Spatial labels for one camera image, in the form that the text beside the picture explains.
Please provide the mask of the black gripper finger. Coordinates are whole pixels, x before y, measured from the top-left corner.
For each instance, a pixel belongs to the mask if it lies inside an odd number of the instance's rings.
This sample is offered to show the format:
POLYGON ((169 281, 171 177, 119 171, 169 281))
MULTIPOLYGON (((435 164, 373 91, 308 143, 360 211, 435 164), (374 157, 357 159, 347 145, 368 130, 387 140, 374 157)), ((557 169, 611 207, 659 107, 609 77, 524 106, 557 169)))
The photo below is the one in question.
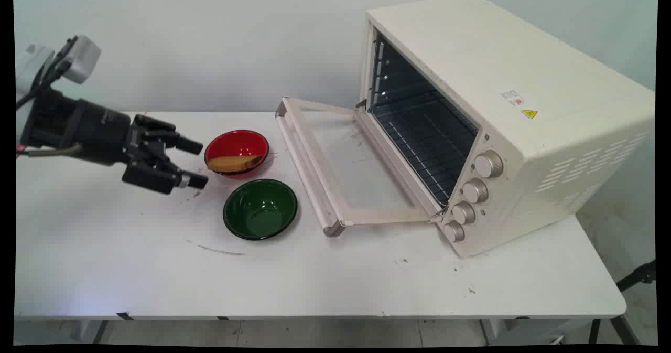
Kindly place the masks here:
POLYGON ((151 145, 164 149, 175 148, 194 155, 203 150, 203 144, 178 133, 174 124, 137 114, 134 117, 134 146, 148 149, 151 145))
POLYGON ((150 166, 145 162, 133 161, 127 165, 122 181, 137 187, 170 195, 174 188, 204 189, 208 184, 208 176, 195 172, 184 171, 172 163, 167 166, 157 164, 150 166))

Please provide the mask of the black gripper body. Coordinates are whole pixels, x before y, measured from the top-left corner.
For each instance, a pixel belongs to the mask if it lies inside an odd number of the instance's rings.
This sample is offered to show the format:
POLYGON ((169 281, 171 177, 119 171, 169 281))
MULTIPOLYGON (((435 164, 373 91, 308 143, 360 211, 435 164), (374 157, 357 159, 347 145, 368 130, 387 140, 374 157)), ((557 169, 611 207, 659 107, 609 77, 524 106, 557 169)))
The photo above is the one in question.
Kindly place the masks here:
POLYGON ((43 90, 34 98, 21 145, 23 156, 70 156, 102 166, 133 161, 150 166, 171 163, 162 147, 134 146, 134 119, 129 115, 65 97, 54 89, 43 90))

